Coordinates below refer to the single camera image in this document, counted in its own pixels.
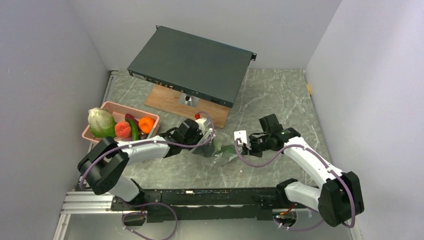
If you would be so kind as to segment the clear zip top bag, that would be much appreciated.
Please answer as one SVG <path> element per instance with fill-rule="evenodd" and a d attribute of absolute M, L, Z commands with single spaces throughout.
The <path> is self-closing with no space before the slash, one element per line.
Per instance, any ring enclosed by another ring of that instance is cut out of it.
<path fill-rule="evenodd" d="M 234 137 L 221 132 L 215 133 L 210 142 L 197 148 L 194 153 L 199 156 L 203 165 L 209 167 L 220 167 L 239 158 L 234 146 Z"/>

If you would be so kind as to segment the green fake chili pepper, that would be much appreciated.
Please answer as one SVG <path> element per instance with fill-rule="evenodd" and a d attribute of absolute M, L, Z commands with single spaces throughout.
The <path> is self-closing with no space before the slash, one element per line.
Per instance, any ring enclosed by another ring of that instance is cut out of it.
<path fill-rule="evenodd" d="M 125 121 L 127 123 L 129 123 L 130 125 L 130 129 L 131 129 L 131 139 L 133 141 L 138 141 L 140 140 L 140 136 L 139 136 L 139 130 L 138 130 L 138 125 L 136 124 L 136 122 L 133 119 L 130 118 L 125 118 Z"/>

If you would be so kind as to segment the green fake vegetable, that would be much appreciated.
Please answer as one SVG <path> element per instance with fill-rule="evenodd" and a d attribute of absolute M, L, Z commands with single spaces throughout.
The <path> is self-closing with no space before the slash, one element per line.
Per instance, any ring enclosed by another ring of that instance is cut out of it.
<path fill-rule="evenodd" d="M 225 144 L 221 141 L 215 141 L 215 152 L 214 157 L 216 158 L 233 158 L 237 156 L 235 147 L 233 144 Z"/>

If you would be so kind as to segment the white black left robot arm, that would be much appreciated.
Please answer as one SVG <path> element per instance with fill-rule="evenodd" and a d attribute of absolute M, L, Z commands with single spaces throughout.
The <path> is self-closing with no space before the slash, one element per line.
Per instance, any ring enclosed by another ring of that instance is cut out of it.
<path fill-rule="evenodd" d="M 113 194 L 123 199 L 131 210 L 139 209 L 144 203 L 141 187 L 123 176 L 127 165 L 150 159 L 168 158 L 181 151 L 195 151 L 212 143 L 215 125 L 210 118 L 186 119 L 178 127 L 160 135 L 133 141 L 115 141 L 103 138 L 78 163 L 81 174 L 79 187 L 87 187 L 96 194 Z"/>

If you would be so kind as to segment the red peach fake fruit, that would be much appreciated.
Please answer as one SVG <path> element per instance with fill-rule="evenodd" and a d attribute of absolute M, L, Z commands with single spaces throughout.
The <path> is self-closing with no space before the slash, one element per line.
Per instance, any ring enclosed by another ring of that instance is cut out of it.
<path fill-rule="evenodd" d="M 132 136 L 132 128 L 129 122 L 120 121 L 114 126 L 114 131 L 117 137 L 126 139 Z"/>

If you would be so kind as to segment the orange fake fruit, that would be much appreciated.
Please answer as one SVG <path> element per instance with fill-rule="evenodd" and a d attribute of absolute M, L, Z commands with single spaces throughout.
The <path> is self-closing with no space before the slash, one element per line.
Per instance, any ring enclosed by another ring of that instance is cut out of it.
<path fill-rule="evenodd" d="M 155 122 L 156 121 L 153 118 L 145 116 L 138 121 L 138 127 L 143 133 L 149 134 L 152 131 Z"/>

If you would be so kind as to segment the dark red fake fruit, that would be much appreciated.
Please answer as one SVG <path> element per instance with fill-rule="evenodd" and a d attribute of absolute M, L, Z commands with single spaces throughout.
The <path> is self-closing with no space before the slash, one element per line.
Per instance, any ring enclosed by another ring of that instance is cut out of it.
<path fill-rule="evenodd" d="M 132 120 L 135 123 L 136 126 L 139 125 L 139 121 L 133 115 L 131 115 L 130 113 L 126 113 L 124 117 L 126 119 Z"/>

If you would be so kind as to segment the white fake food pieces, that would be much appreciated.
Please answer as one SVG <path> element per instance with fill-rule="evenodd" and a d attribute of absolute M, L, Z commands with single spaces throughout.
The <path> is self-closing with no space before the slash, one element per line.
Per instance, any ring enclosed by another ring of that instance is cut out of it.
<path fill-rule="evenodd" d="M 88 111 L 88 124 L 96 138 L 116 137 L 114 117 L 108 111 L 95 107 Z"/>

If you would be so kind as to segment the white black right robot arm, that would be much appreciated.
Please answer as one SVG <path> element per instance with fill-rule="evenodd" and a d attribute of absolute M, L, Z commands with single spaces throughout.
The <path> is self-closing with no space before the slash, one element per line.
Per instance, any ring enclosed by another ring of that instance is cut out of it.
<path fill-rule="evenodd" d="M 282 208 L 301 204 L 317 211 L 329 226 L 352 229 L 357 215 L 365 210 L 359 177 L 329 163 L 294 128 L 283 128 L 275 114 L 260 118 L 259 123 L 262 132 L 234 132 L 234 148 L 240 159 L 261 168 L 286 155 L 316 183 L 312 187 L 294 178 L 285 180 L 276 186 L 276 203 Z"/>

